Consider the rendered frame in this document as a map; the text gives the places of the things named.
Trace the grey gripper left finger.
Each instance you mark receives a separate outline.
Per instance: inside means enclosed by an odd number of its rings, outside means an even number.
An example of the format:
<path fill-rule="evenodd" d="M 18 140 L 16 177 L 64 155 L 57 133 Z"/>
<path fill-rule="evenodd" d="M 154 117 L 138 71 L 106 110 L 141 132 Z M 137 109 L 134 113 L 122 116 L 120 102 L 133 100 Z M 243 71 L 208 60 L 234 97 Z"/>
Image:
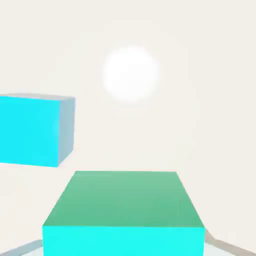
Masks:
<path fill-rule="evenodd" d="M 0 253 L 0 256 L 22 256 L 25 254 L 28 254 L 38 248 L 41 248 L 43 246 L 43 240 L 38 239 L 34 240 L 32 242 L 29 242 L 27 244 L 21 245 L 19 247 L 10 249 L 6 252 Z"/>

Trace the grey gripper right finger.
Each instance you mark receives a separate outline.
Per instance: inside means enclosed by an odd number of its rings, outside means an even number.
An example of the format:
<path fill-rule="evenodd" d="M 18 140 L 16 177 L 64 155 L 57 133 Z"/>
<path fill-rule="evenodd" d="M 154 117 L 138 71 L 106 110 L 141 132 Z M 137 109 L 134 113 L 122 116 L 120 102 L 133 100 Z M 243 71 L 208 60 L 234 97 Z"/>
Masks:
<path fill-rule="evenodd" d="M 256 256 L 256 253 L 215 239 L 206 229 L 204 256 Z"/>

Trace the small turquoise cube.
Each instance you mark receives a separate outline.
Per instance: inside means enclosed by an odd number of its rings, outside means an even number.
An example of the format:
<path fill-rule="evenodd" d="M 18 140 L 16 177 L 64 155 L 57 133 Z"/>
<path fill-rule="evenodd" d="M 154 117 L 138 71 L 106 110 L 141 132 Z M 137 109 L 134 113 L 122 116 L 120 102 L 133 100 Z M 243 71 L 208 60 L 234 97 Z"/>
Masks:
<path fill-rule="evenodd" d="M 76 171 L 42 227 L 43 256 L 204 256 L 174 171 Z"/>

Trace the small cyan cube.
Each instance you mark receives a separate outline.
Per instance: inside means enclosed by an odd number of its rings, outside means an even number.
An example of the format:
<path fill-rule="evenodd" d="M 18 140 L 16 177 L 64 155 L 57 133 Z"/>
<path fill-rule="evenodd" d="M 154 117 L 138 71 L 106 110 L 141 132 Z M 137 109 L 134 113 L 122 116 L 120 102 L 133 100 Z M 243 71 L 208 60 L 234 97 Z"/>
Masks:
<path fill-rule="evenodd" d="M 73 151 L 76 99 L 0 94 L 0 163 L 58 167 Z"/>

